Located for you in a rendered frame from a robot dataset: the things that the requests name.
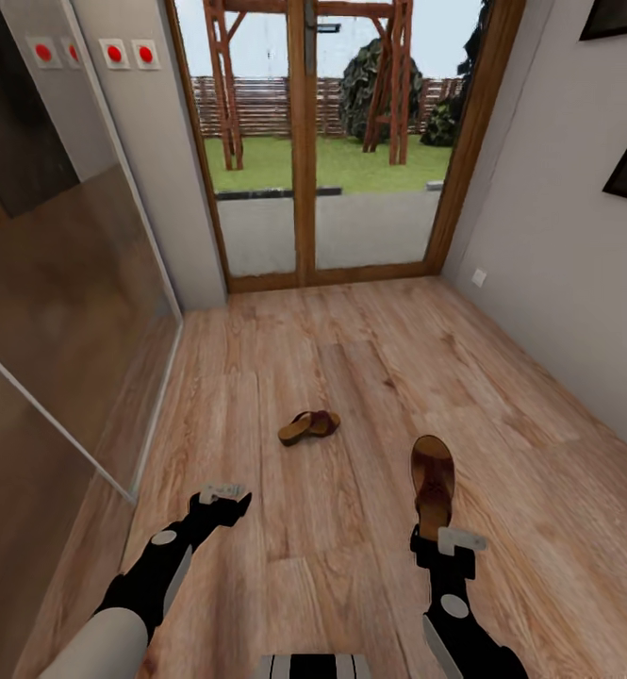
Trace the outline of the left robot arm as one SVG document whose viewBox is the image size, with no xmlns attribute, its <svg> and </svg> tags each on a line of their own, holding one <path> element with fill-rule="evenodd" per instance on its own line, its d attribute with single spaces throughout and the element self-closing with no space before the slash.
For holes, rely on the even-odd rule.
<svg viewBox="0 0 627 679">
<path fill-rule="evenodd" d="M 136 679 L 148 642 L 170 609 L 192 555 L 217 525 L 234 526 L 251 502 L 240 484 L 208 482 L 190 498 L 190 513 L 155 533 L 141 560 L 120 573 L 103 603 L 37 679 Z"/>
</svg>

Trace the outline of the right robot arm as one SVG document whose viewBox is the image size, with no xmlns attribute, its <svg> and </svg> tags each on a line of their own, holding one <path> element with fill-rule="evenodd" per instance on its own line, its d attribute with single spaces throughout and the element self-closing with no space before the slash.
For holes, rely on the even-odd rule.
<svg viewBox="0 0 627 679">
<path fill-rule="evenodd" d="M 518 657 L 497 643 L 473 619 L 465 580 L 475 578 L 473 550 L 486 550 L 483 535 L 438 528 L 438 542 L 410 539 L 417 564 L 431 570 L 432 600 L 423 614 L 423 633 L 446 679 L 529 679 Z"/>
</svg>

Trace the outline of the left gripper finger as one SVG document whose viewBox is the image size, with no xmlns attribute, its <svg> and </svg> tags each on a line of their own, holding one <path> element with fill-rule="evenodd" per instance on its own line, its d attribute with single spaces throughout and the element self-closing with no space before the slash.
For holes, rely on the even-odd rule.
<svg viewBox="0 0 627 679">
<path fill-rule="evenodd" d="M 237 513 L 238 513 L 238 519 L 239 519 L 239 517 L 243 517 L 243 516 L 244 516 L 244 514 L 245 514 L 245 512 L 246 512 L 246 510 L 247 510 L 247 508 L 248 508 L 248 505 L 249 505 L 250 502 L 251 502 L 252 496 L 253 496 L 253 493 L 252 493 L 252 492 L 249 492 L 246 496 L 244 496 L 244 498 L 241 499 L 241 501 L 239 501 L 239 502 L 237 503 L 236 508 L 237 508 L 237 510 L 238 510 L 238 511 L 237 511 Z"/>
</svg>

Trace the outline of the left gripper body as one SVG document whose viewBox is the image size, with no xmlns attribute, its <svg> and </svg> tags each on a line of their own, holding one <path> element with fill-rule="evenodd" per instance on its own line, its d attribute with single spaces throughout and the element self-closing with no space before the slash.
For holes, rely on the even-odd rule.
<svg viewBox="0 0 627 679">
<path fill-rule="evenodd" d="M 206 538 L 211 534 L 217 525 L 234 526 L 238 520 L 237 501 L 228 500 L 219 496 L 218 501 L 211 505 L 201 505 L 199 503 L 199 493 L 190 498 L 190 513 L 206 523 Z M 205 538 L 205 539 L 206 539 Z"/>
</svg>

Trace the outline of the sandal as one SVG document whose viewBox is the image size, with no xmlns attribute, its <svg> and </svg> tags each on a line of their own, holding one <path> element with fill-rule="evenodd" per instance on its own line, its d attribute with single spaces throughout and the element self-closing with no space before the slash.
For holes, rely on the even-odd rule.
<svg viewBox="0 0 627 679">
<path fill-rule="evenodd" d="M 280 442 L 286 447 L 298 442 L 301 437 L 329 437 L 339 426 L 336 412 L 301 412 L 289 425 L 278 431 Z"/>
<path fill-rule="evenodd" d="M 438 528 L 452 520 L 455 491 L 454 459 L 447 444 L 435 435 L 423 435 L 414 444 L 411 470 L 420 517 L 418 535 L 438 542 Z"/>
</svg>

